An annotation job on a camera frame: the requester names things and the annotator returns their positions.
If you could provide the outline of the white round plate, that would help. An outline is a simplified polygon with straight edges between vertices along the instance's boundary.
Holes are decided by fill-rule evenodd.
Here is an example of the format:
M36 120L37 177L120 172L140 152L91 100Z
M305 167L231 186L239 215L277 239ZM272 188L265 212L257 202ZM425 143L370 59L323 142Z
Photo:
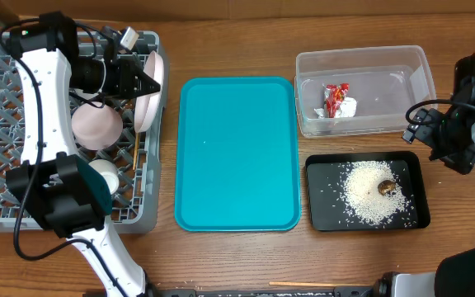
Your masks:
M160 85L161 90L137 98L134 109L134 131L136 133L147 131L157 115L165 74L162 56L153 51L148 56L143 71Z

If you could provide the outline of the wooden chopstick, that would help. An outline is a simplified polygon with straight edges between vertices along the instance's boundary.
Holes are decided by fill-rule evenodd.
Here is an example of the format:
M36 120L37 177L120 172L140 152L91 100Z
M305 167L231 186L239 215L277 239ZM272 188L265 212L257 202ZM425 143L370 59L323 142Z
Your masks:
M316 283L316 282L288 282L288 281L270 281L268 285L272 286L294 286L294 287L324 287L332 288L338 286L331 283Z
M136 168L137 168L137 161L138 161L138 155L139 155L139 143L140 143L139 139L140 139L139 132L136 132L135 141L134 141L133 166L132 166L133 171L136 171Z

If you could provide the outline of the pink shallow bowl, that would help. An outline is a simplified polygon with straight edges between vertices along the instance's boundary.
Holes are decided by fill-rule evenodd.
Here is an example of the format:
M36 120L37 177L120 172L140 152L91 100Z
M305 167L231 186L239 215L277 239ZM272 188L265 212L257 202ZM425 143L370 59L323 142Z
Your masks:
M109 106L95 108L85 104L73 113L72 129L78 144L97 151L117 142L123 131L123 120Z

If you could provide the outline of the brown food piece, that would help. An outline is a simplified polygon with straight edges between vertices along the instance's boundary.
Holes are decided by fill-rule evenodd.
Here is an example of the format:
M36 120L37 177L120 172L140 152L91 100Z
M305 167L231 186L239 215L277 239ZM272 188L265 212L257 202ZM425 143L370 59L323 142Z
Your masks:
M377 188L381 196L390 196L395 192L397 183L392 180L384 180L378 184Z

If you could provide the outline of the white rice pile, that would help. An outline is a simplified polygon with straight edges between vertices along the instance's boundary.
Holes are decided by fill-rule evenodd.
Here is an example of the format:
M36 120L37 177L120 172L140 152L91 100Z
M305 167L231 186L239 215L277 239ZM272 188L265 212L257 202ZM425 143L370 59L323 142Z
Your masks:
M329 229L412 229L419 219L407 164L403 161L359 161L326 165L322 191ZM397 183L395 192L381 196L378 184Z

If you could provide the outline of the white napkin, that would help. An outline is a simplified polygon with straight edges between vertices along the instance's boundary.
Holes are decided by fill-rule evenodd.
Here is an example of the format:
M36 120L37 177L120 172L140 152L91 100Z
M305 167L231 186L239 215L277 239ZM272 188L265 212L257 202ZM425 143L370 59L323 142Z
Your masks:
M328 108L315 108L314 112L319 119L325 118L351 118L355 116L357 109L357 100L352 97L346 97Z

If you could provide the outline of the small white cup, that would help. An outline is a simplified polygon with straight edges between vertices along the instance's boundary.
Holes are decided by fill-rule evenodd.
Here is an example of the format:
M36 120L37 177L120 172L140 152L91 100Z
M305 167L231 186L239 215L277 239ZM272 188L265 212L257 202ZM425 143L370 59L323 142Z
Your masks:
M120 186L120 180L117 176L116 166L105 159L91 161L89 162L89 165L98 173L100 173L106 180L106 184L108 185L110 193L116 193Z

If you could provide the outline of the red snack wrapper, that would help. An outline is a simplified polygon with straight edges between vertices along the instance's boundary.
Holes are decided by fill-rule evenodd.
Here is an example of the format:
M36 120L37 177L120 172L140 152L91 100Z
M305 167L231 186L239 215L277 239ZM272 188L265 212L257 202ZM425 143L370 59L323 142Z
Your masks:
M341 103L349 91L350 85L348 83L341 83L338 85L327 84L324 90L324 105L326 107L329 118L334 118L336 111L340 108Z

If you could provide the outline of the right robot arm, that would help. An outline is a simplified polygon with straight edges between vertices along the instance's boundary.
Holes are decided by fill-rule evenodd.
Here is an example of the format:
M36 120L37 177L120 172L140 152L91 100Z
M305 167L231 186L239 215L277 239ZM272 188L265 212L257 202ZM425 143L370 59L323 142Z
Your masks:
M431 149L430 159L440 160L460 174L475 167L475 53L454 66L454 92L449 109L434 108L435 100L410 107L403 139L418 140ZM445 258L431 273L388 272L374 283L373 296L475 297L475 247Z

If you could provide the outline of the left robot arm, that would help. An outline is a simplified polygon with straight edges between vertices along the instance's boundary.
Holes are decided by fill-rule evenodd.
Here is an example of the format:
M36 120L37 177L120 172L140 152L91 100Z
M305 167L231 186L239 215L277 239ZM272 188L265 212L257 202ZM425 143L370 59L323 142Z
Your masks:
M0 30L0 45L15 60L21 80L26 135L21 163L6 174L7 189L63 247L80 251L109 296L155 296L147 273L130 256L111 221L106 179L78 154L70 124L73 89L98 98L135 99L162 84L130 56L132 28L100 30L102 59L79 52L83 24L61 12L20 20Z

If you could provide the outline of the grey plastic dish rack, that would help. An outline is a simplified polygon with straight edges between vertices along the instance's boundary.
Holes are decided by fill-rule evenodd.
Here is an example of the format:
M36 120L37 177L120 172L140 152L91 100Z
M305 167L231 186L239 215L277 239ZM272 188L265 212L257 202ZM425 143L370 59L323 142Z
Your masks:
M10 233L19 210L18 200L5 186L6 171L19 166L25 138L21 81L15 62L0 47L0 232ZM117 143L105 150L90 151L80 147L80 156L90 162L105 159L118 169L120 187L112 196L111 215L118 233L147 233L158 217L158 191L161 162L159 157L162 113L167 99L161 98L151 127L140 134L136 171L132 170L134 156L134 102L110 100L123 120L123 131Z

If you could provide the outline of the clear plastic bin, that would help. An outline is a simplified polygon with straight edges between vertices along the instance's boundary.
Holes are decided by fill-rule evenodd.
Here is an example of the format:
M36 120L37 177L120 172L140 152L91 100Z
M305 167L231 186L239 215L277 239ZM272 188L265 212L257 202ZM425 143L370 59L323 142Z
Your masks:
M325 111L326 86L349 85L356 100L352 117ZM307 138L397 132L407 126L408 108L436 99L423 49L418 45L304 52L296 58L294 79L298 120Z

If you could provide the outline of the black rectangular tray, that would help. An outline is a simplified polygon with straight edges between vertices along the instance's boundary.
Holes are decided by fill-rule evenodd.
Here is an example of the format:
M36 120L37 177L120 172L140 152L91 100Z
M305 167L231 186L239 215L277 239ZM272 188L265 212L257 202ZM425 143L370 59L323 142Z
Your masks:
M408 176L412 184L414 201L417 207L419 223L413 229L423 229L430 224L430 211L426 199L426 191L422 179L418 157L413 152L378 152L378 153L340 153L313 155L306 160L309 211L312 226L322 232L333 231L367 231L373 229L329 229L324 216L326 204L322 191L327 186L328 176L326 165L331 163L359 162L359 161L403 161L408 167Z

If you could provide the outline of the teal plastic tray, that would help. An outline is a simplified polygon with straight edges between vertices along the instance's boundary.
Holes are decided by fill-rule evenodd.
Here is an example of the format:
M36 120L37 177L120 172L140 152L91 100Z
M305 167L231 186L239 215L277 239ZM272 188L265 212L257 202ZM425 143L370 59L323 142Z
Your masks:
M301 216L294 89L281 77L181 89L175 219L190 232L287 231Z

